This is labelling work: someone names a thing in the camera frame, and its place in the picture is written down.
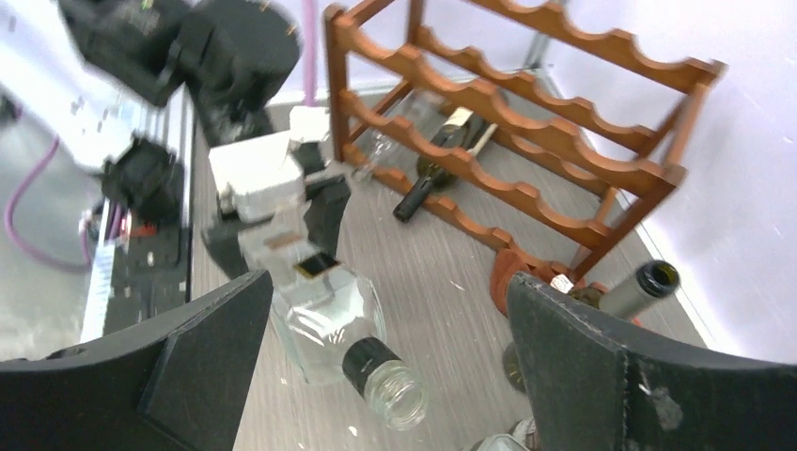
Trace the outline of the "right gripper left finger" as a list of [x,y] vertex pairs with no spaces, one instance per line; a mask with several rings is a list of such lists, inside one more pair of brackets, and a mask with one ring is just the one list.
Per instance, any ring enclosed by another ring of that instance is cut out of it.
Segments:
[[229,450],[273,283],[237,279],[40,360],[1,364],[5,450]]

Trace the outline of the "square clear bottle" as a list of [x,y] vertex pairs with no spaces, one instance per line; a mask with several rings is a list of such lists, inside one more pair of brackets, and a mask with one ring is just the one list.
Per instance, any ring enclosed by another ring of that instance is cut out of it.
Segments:
[[307,383],[347,381],[394,430],[423,421],[428,388],[386,345],[382,306],[369,279],[282,225],[268,227],[242,253],[250,268],[271,275],[271,320]]

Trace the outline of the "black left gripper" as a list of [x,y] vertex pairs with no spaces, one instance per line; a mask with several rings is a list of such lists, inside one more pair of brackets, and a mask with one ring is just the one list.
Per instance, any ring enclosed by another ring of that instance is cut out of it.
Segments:
[[341,223],[351,197],[342,174],[326,168],[305,179],[306,199],[294,210],[283,210],[253,224],[222,217],[216,199],[216,217],[202,231],[209,256],[225,275],[234,279],[251,269],[268,268],[274,249],[308,242],[335,256]]

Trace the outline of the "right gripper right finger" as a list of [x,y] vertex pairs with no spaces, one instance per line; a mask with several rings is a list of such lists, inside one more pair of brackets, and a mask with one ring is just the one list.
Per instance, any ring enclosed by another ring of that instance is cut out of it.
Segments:
[[792,450],[796,368],[682,343],[523,272],[510,330],[545,450]]

